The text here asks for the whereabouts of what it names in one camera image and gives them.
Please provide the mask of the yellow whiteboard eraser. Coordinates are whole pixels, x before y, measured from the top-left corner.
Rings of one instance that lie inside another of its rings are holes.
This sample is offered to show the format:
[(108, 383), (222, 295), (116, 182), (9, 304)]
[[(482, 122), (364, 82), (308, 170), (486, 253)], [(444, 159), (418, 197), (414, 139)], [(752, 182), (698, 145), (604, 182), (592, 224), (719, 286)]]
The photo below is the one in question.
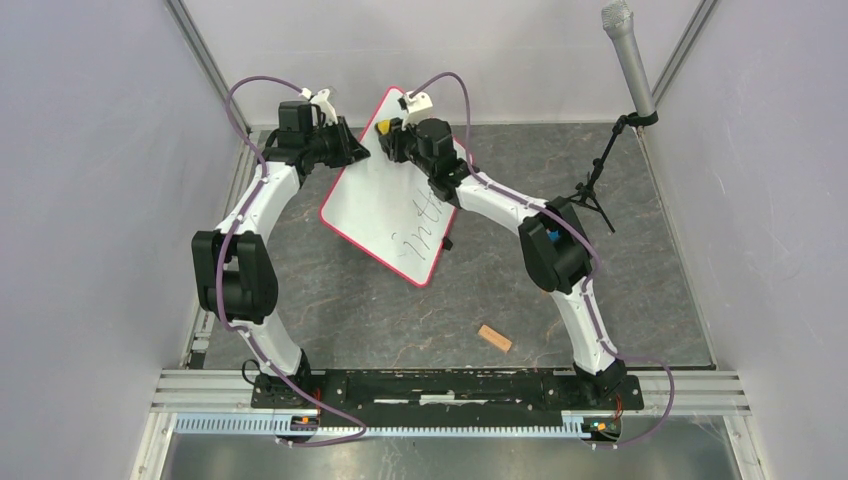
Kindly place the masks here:
[(380, 121), (378, 121), (374, 124), (374, 128), (375, 128), (375, 131), (380, 136), (388, 135), (392, 130), (392, 120), (391, 119), (380, 120)]

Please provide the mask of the pink framed whiteboard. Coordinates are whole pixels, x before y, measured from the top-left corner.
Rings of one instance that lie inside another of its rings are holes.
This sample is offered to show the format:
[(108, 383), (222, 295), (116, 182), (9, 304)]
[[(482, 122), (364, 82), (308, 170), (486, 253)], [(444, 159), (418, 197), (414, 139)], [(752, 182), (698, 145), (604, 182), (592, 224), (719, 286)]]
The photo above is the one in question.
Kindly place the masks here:
[(410, 163), (382, 151), (375, 125), (404, 115), (402, 90), (389, 87), (359, 134), (370, 156), (343, 168), (320, 209), (325, 226), (411, 284), (428, 285), (457, 209), (438, 200)]

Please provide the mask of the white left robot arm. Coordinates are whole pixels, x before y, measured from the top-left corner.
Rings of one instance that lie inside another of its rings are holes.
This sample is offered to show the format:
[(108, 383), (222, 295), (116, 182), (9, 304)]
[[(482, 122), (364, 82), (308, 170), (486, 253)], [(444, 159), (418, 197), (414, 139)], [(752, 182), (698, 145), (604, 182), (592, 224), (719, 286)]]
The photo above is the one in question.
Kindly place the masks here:
[(312, 399), (314, 381), (306, 354), (277, 312), (279, 284), (266, 242), (316, 165), (346, 167), (368, 156), (323, 94), (282, 102), (247, 190), (221, 223), (191, 242), (201, 308), (245, 341), (260, 383), (277, 382), (276, 394), (290, 407)]

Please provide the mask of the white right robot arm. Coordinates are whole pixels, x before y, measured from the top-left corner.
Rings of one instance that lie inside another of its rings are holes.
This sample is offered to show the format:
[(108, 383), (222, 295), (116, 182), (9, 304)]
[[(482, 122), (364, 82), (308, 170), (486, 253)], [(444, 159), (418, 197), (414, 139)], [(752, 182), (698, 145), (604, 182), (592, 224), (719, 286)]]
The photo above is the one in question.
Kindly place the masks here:
[(443, 120), (405, 125), (392, 118), (379, 121), (373, 130), (388, 159), (414, 165), (437, 199), (517, 235), (530, 279), (551, 295), (566, 327), (580, 400), (591, 408), (612, 401), (626, 366), (616, 355), (595, 299), (596, 252), (570, 203), (563, 197), (545, 202), (491, 179), (460, 156)]

